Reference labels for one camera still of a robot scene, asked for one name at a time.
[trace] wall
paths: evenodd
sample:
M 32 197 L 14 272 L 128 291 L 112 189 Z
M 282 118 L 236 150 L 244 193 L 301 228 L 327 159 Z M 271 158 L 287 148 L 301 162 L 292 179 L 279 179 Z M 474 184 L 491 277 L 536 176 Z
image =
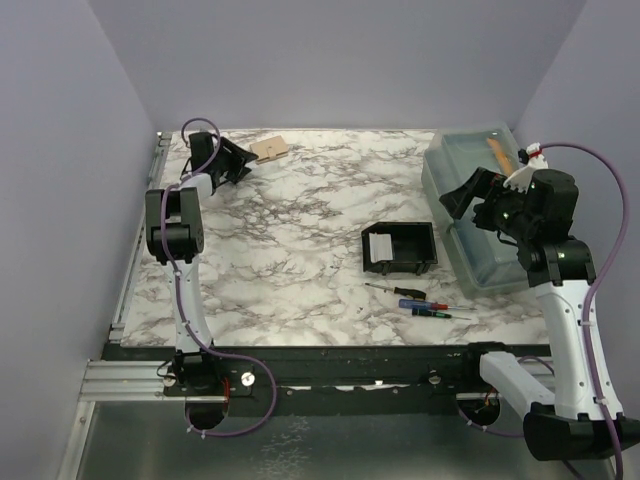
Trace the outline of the wall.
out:
M 89 0 L 158 129 L 512 126 L 583 0 Z
M 574 141 L 611 158 L 627 179 L 631 224 L 598 294 L 598 320 L 611 376 L 625 413 L 640 418 L 640 3 L 590 0 L 518 124 L 522 142 Z M 581 195 L 574 232 L 601 266 L 620 225 L 615 181 L 585 154 L 553 149 L 548 160 L 576 177 Z M 631 451 L 640 472 L 640 447 Z
M 0 478 L 55 478 L 156 138 L 84 0 L 0 2 Z

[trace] screw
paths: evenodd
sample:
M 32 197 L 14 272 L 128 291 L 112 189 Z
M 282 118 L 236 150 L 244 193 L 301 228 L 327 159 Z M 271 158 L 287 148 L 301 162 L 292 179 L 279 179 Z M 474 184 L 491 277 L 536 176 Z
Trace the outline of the screw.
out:
M 256 377 L 251 372 L 244 372 L 242 377 L 240 377 L 240 380 L 245 387 L 250 387 L 256 381 Z

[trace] transparent storage box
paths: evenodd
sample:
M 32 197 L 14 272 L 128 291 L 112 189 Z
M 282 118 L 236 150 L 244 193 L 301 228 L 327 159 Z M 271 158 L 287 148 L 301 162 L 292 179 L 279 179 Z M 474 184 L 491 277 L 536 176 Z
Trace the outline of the transparent storage box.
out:
M 517 249 L 500 243 L 495 232 L 477 228 L 471 204 L 453 220 L 440 195 L 466 182 L 477 167 L 510 174 L 519 168 L 518 144 L 504 123 L 473 129 L 439 130 L 424 153 L 422 185 L 460 287 L 468 298 L 515 292 L 528 287 Z

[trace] black screwdriver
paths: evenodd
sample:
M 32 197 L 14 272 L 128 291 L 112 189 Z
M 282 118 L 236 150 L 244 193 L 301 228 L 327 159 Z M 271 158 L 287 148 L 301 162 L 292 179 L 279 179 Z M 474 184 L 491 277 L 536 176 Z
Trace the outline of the black screwdriver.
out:
M 465 317 L 454 317 L 448 313 L 432 312 L 431 310 L 425 310 L 423 308 L 414 308 L 411 310 L 411 315 L 414 317 L 436 317 L 436 318 L 455 318 L 456 320 L 471 320 Z
M 373 283 L 365 283 L 365 285 L 373 288 L 379 288 L 385 292 L 393 292 L 396 295 L 402 295 L 403 297 L 413 298 L 414 300 L 426 300 L 427 293 L 420 290 L 414 290 L 412 288 L 398 288 L 398 287 L 383 287 L 382 285 L 374 285 Z

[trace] black bin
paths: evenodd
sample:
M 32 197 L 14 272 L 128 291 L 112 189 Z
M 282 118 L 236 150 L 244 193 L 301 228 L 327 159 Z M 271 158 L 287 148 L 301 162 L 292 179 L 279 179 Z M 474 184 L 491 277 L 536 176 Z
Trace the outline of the black bin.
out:
M 369 234 L 391 235 L 393 260 L 371 262 Z M 422 275 L 438 263 L 431 222 L 378 222 L 362 231 L 362 267 L 365 272 Z

